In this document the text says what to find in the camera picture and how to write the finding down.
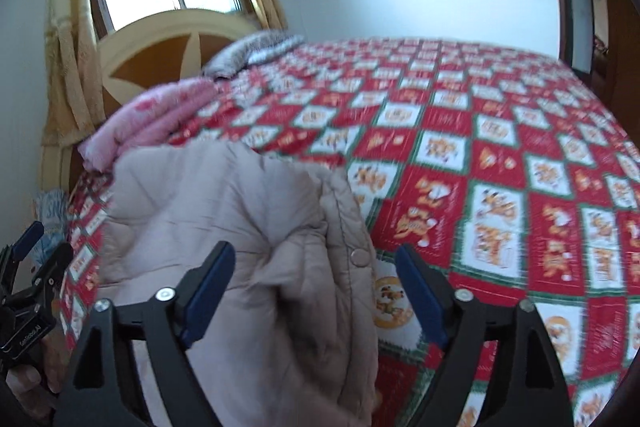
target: jacket button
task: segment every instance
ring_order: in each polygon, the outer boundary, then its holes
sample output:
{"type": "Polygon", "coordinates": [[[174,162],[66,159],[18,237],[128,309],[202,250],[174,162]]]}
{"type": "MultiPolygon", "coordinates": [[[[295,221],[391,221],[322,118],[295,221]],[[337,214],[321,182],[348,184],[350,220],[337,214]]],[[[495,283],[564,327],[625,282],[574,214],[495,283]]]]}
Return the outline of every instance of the jacket button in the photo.
{"type": "Polygon", "coordinates": [[[366,250],[358,248],[351,252],[351,262],[358,268],[364,268],[371,263],[371,254],[366,250]]]}

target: wooden headboard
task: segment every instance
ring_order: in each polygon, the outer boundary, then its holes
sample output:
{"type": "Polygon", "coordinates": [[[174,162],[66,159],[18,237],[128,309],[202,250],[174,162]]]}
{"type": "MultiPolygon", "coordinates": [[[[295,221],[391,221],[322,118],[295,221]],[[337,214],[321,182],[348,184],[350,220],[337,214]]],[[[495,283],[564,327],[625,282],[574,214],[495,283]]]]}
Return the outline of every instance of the wooden headboard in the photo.
{"type": "MultiPolygon", "coordinates": [[[[108,35],[98,43],[107,117],[149,87],[197,76],[214,54],[255,31],[242,15],[187,9],[151,15],[108,35]]],[[[75,147],[43,148],[41,188],[71,190],[82,170],[75,147]]]]}

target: metal bolt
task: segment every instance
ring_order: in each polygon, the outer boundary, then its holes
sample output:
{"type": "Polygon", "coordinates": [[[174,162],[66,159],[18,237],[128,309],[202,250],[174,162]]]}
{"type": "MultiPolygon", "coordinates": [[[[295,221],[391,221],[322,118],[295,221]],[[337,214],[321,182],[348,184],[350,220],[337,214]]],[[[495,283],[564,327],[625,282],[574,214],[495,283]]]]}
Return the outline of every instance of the metal bolt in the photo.
{"type": "Polygon", "coordinates": [[[454,293],[457,300],[462,302],[471,302],[474,299],[473,293],[466,288],[460,288],[454,293]]]}
{"type": "Polygon", "coordinates": [[[103,312],[109,309],[109,301],[107,299],[100,299],[94,304],[94,310],[97,312],[103,312]]]}
{"type": "Polygon", "coordinates": [[[522,301],[520,301],[519,306],[522,311],[527,313],[530,313],[536,309],[536,307],[533,305],[533,302],[531,302],[529,299],[523,299],[522,301]]]}
{"type": "Polygon", "coordinates": [[[156,299],[162,302],[170,301],[175,297],[175,290],[173,288],[162,288],[156,292],[156,299]]]}

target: pink pillow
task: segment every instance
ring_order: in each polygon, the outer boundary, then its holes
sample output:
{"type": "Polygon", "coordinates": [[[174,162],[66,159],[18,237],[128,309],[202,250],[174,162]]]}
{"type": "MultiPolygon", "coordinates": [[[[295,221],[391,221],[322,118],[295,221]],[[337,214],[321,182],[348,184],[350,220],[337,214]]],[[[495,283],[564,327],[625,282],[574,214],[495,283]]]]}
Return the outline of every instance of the pink pillow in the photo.
{"type": "Polygon", "coordinates": [[[105,172],[116,159],[118,147],[153,121],[209,90],[208,78],[190,78],[149,89],[123,105],[93,136],[78,147],[88,171],[105,172]]]}
{"type": "Polygon", "coordinates": [[[122,156],[129,149],[152,145],[161,145],[167,141],[181,124],[189,120],[193,114],[211,102],[219,89],[212,86],[211,89],[201,92],[192,100],[181,103],[155,122],[141,129],[137,134],[129,138],[124,144],[118,147],[116,158],[122,156]]]}

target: patterned bedspread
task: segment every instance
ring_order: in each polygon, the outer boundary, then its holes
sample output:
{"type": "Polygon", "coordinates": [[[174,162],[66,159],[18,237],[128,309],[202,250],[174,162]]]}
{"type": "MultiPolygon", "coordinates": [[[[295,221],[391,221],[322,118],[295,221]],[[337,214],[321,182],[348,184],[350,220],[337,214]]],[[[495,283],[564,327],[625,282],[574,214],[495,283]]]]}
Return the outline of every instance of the patterned bedspread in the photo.
{"type": "MultiPolygon", "coordinates": [[[[577,426],[640,346],[640,153],[550,58],[421,39],[308,44],[243,71],[170,143],[190,139],[346,166],[378,249],[374,425],[405,425],[440,360],[396,277],[401,243],[484,301],[536,303],[577,426]]],[[[84,175],[71,205],[71,345],[94,299],[110,183],[84,175]]],[[[494,354],[486,343],[461,426],[475,423],[494,354]]]]}

